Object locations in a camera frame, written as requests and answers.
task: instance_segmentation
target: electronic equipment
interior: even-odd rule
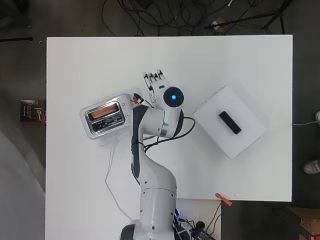
[[[83,127],[90,139],[129,127],[129,119],[134,107],[133,94],[121,94],[106,99],[80,111]]]

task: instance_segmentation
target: red object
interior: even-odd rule
[[[221,199],[221,201],[223,201],[225,204],[227,204],[229,207],[231,207],[232,202],[229,199],[222,197],[220,193],[216,193],[216,197]]]
[[[136,98],[136,97],[133,97],[133,102],[134,102],[135,104],[138,104],[138,103],[139,103],[139,99]]]

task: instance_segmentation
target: black cable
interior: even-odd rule
[[[141,23],[141,18],[139,17],[139,22],[138,22],[139,27],[137,28],[136,36],[139,36],[140,23]]]
[[[211,13],[208,13],[208,16],[212,15],[212,14],[215,14],[217,12],[220,12],[221,10],[223,10],[224,8],[226,8],[228,5],[229,5],[229,2],[230,0],[227,0],[226,4],[224,4],[223,6],[221,6],[220,8],[214,10],[213,12]]]
[[[116,34],[114,34],[113,31],[111,31],[111,29],[108,27],[108,25],[106,24],[106,22],[104,21],[104,18],[103,18],[103,13],[104,13],[104,6],[106,5],[106,2],[108,0],[104,0],[103,4],[102,4],[102,9],[101,9],[101,20],[102,20],[102,23],[103,25],[108,29],[108,31],[113,35],[113,36],[117,36]]]
[[[212,233],[210,233],[210,235],[214,234],[214,232],[215,232],[215,230],[216,230],[216,224],[217,224],[217,222],[218,222],[219,217],[221,217],[221,214],[217,217],[216,221],[214,222],[214,225],[213,225],[213,232],[212,232]]]
[[[123,9],[123,11],[125,11],[129,17],[132,19],[132,21],[134,22],[134,24],[138,27],[139,31],[141,32],[142,36],[144,36],[143,31],[141,30],[140,26],[137,24],[137,22],[135,21],[134,17],[129,13],[129,11],[126,10],[126,5],[124,4],[123,0],[117,0],[118,4],[120,5],[120,7]]]
[[[184,134],[182,134],[180,136],[175,136],[175,137],[163,139],[163,140],[160,140],[160,141],[157,140],[155,143],[151,143],[151,144],[146,145],[144,151],[147,152],[151,147],[153,147],[155,145],[158,145],[160,143],[168,142],[168,141],[171,141],[171,140],[176,140],[176,139],[183,138],[183,137],[187,136],[194,129],[194,126],[196,125],[196,121],[191,117],[184,117],[184,119],[189,119],[189,120],[193,121],[192,127],[186,133],[184,133]]]
[[[152,106],[152,104],[148,101],[148,100],[145,100],[143,99],[151,108],[154,108],[154,106]]]
[[[215,213],[214,213],[214,215],[213,215],[213,218],[211,219],[211,221],[210,221],[209,225],[207,226],[206,232],[208,232],[208,229],[210,228],[210,226],[211,226],[211,224],[212,224],[213,220],[215,219],[215,217],[216,217],[216,215],[217,215],[218,210],[219,210],[219,208],[220,208],[220,207],[221,207],[221,203],[220,203],[220,204],[219,204],[219,206],[217,207],[217,209],[216,209],[216,211],[215,211]]]
[[[264,0],[253,0],[253,2],[251,2],[251,0],[248,0],[248,4],[249,4],[249,8],[246,9],[237,20],[240,20],[251,8],[255,8],[257,6],[259,6],[261,3],[263,3]],[[237,23],[233,24],[228,30],[226,30],[223,34],[227,34],[228,32],[230,32],[235,26],[237,26]]]

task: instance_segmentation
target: white cable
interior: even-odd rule
[[[310,124],[320,123],[320,121],[306,122],[306,123],[292,123],[293,126],[305,126]]]
[[[230,2],[228,3],[228,7],[230,7],[232,3],[233,3],[233,0],[230,0]]]
[[[109,184],[108,184],[108,176],[109,176],[109,173],[111,171],[111,167],[112,167],[112,162],[113,162],[113,156],[114,156],[114,152],[115,152],[115,149],[116,149],[116,146],[118,144],[119,140],[118,140],[118,135],[115,136],[115,140],[113,141],[113,144],[110,148],[110,154],[109,154],[109,163],[108,163],[108,169],[107,169],[107,174],[106,174],[106,178],[105,178],[105,184],[114,200],[114,202],[116,203],[118,209],[120,210],[120,212],[123,213],[124,216],[126,216],[130,221],[132,221],[132,218],[120,207],[116,197],[114,196],[113,192],[111,191],[110,187],[109,187]]]

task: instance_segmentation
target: cable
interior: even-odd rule
[[[251,8],[255,8],[258,5],[260,5],[261,3],[263,3],[264,0],[253,0],[253,2],[251,2],[251,0],[248,0],[248,4],[249,4],[249,8],[247,10],[245,10],[240,17],[237,20],[240,20]],[[228,32],[230,32],[235,26],[237,26],[237,23],[233,24],[228,30],[226,30],[223,34],[227,34]]]
[[[113,35],[113,36],[117,36],[116,34],[114,34],[113,31],[111,31],[111,29],[108,27],[108,25],[106,24],[106,22],[104,21],[104,18],[103,18],[103,13],[104,13],[104,6],[106,5],[106,2],[108,0],[104,0],[103,4],[102,4],[102,9],[101,9],[101,20],[102,20],[102,23],[103,25],[108,29],[108,31]]]
[[[215,13],[217,13],[217,12],[220,12],[220,11],[223,10],[224,8],[228,7],[229,2],[230,2],[230,0],[228,0],[226,4],[224,4],[223,6],[221,6],[220,8],[218,8],[217,10],[214,10],[213,12],[208,13],[208,16],[210,16],[210,15],[212,15],[212,14],[215,14]]]
[[[121,0],[121,2],[120,2],[120,0],[117,0],[117,2],[118,2],[118,4],[119,4],[119,6],[123,9],[123,11],[125,11],[125,12],[129,15],[129,17],[131,18],[131,20],[133,21],[133,23],[137,26],[137,28],[138,28],[139,31],[141,32],[142,36],[144,36],[144,33],[143,33],[143,31],[141,30],[140,26],[137,24],[137,22],[135,21],[134,17],[133,17],[133,16],[129,13],[129,11],[127,10],[127,7],[126,7],[126,5],[124,4],[124,1]]]
[[[189,119],[189,120],[193,121],[192,127],[186,133],[184,133],[184,134],[182,134],[180,136],[176,136],[176,137],[172,137],[172,138],[168,138],[168,139],[164,139],[164,140],[160,140],[160,141],[158,141],[158,139],[157,139],[157,141],[155,143],[151,143],[149,145],[146,145],[145,148],[144,148],[144,151],[147,152],[151,147],[153,147],[155,145],[158,145],[160,143],[168,142],[168,141],[171,141],[171,140],[176,140],[176,139],[183,138],[183,137],[187,136],[194,129],[194,126],[196,125],[196,121],[191,117],[184,117],[184,119]]]
[[[152,106],[152,104],[148,101],[148,100],[145,100],[143,99],[146,103],[148,103],[148,105],[151,107],[151,108],[154,108],[154,106]]]
[[[292,123],[293,126],[306,126],[310,124],[320,123],[320,121],[306,122],[306,123]]]
[[[216,230],[216,224],[218,222],[218,219],[221,217],[221,214],[217,217],[216,221],[214,222],[214,225],[213,225],[213,232],[210,233],[210,235],[214,234],[214,231]]]
[[[219,206],[217,207],[217,209],[216,209],[216,211],[215,211],[215,213],[214,213],[214,215],[213,215],[213,218],[212,218],[212,220],[210,221],[210,223],[209,223],[209,225],[208,225],[208,227],[207,227],[207,229],[206,229],[206,232],[208,232],[208,229],[209,229],[209,227],[211,226],[213,220],[215,219],[215,217],[216,217],[216,215],[217,215],[218,210],[219,210],[220,207],[221,207],[221,203],[220,203]]]
[[[126,216],[130,221],[132,221],[132,218],[129,217],[129,215],[120,207],[116,197],[114,196],[113,192],[111,191],[111,188],[109,187],[109,184],[108,184],[108,176],[109,176],[109,173],[111,171],[111,168],[112,168],[112,163],[113,163],[113,156],[114,156],[114,152],[115,152],[115,149],[116,149],[116,146],[118,144],[119,140],[118,140],[118,135],[116,135],[115,137],[115,140],[113,141],[113,144],[110,148],[110,154],[109,154],[109,164],[108,164],[108,168],[107,168],[107,174],[106,174],[106,177],[105,177],[105,184],[115,202],[115,204],[117,205],[118,209],[120,210],[120,212],[123,213],[124,216]]]

